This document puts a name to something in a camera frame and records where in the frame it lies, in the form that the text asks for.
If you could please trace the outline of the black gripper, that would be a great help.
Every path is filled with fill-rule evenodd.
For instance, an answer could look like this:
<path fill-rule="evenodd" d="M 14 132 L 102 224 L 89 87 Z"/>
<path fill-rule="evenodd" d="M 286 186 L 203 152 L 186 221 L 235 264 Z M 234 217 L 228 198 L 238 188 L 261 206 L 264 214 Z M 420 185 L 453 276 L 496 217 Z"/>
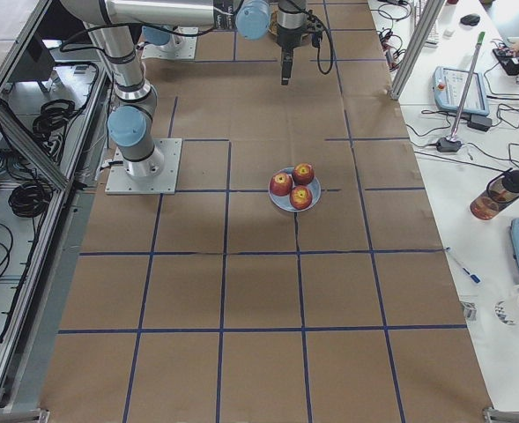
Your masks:
<path fill-rule="evenodd" d="M 307 2 L 280 0 L 277 13 L 277 44 L 281 49 L 281 85 L 288 85 L 292 76 L 293 51 L 299 47 L 306 28 Z"/>

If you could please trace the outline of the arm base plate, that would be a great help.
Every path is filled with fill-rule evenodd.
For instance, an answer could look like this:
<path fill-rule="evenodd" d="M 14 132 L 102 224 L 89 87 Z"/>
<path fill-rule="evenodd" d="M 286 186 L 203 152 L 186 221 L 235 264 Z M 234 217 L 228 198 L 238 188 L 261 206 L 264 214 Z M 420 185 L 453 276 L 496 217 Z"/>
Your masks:
<path fill-rule="evenodd" d="M 167 34 L 148 39 L 142 52 L 143 59 L 190 61 L 196 57 L 196 38 Z"/>
<path fill-rule="evenodd" d="M 116 149 L 105 192 L 109 195 L 173 195 L 176 192 L 180 160 L 181 138 L 154 138 L 154 150 L 139 162 L 126 160 Z"/>

